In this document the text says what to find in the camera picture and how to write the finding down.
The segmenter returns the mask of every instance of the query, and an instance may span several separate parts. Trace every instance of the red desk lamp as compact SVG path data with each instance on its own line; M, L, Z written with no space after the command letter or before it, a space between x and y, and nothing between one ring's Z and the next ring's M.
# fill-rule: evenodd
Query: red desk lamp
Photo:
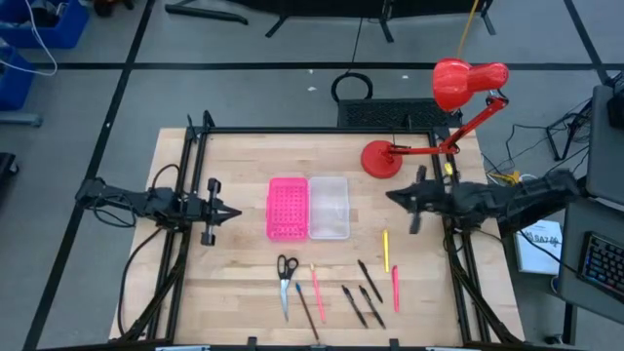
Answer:
M444 58L433 70L433 96L436 103L444 111L453 111L468 102L474 93L489 91L486 109L437 147L411 148L385 140L372 141L362 151L362 167L371 176L388 178L395 175L403 165L403 155L458 153L458 140L507 105L507 97L498 91L505 85L507 78L509 70L503 63L473 67L461 59Z

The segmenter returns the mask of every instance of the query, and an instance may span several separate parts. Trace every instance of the wooden tabletop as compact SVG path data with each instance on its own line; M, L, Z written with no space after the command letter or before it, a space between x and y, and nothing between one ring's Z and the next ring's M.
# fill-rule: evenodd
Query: wooden tabletop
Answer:
M149 180L163 166L178 163L183 129L161 130ZM419 165L433 178L431 157L404 158L400 172L390 179L376 179L362 170L360 153L372 140L391 140L389 135L210 135L200 185L200 197L208 198L209 177L222 182L219 195L226 205L243 214L215 229L216 245L200 245L204 225L194 225L187 263L175 342L245 344L256 336L260 345L315 343L302 304L294 288L299 282L322 342L329 345L460 345L447 254L442 247L443 226L435 214L422 215L420 232L408 233L410 215L388 200L385 191L413 182ZM428 146L426 136L397 136L397 143ZM474 134L460 141L456 157L462 180L486 181ZM188 173L186 189L190 187ZM274 243L265 233L268 183L276 176L345 176L349 185L351 237L344 241ZM166 171L159 186L176 183L176 172ZM498 234L494 220L483 226ZM401 311L394 312L391 275L383 269L381 233L389 231L390 264L398 265ZM154 231L141 220L133 249ZM143 248L130 268L124 301L124 325L130 326L154 294L165 234ZM473 235L473 248L483 295L498 317L520 339L524 338L505 254L500 243L482 234ZM289 288L290 320L285 321L276 273L278 254L297 257ZM357 260L368 267L384 303L374 297ZM321 323L311 282L309 264L316 265L327 322ZM363 311L365 329L345 297L341 285L351 290ZM359 292L365 287L387 330L381 328ZM474 308L467 298L473 339L478 339ZM164 303L161 326L167 320ZM117 335L113 324L111 335ZM160 328L159 335L164 334Z

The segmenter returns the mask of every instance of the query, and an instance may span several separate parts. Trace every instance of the pink pen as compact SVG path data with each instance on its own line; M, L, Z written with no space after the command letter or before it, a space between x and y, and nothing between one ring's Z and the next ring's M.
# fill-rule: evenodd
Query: pink pen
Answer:
M325 309L323 309L323 300L321 300L321 290L319 289L319 282L316 280L316 272L314 271L314 263L310 263L310 270L312 271L312 280L314 281L314 292L316 293L316 303L319 305L319 312L321 312L321 321L325 322Z
M399 312L399 267L392 267L392 290L394 291L394 311Z

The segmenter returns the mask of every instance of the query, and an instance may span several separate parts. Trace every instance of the lamp shade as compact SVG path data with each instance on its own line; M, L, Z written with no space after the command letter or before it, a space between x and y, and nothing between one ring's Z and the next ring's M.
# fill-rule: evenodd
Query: lamp shade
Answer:
M433 97L444 111L453 111L474 93L500 89L508 78L503 63L472 66L458 58L444 58L433 70Z

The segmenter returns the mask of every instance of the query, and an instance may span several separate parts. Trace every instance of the yellow pen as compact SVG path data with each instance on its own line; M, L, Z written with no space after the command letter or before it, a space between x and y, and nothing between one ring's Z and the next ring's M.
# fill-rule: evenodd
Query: yellow pen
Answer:
M385 261L386 273L390 273L390 262L388 257L388 229L383 230L383 259Z

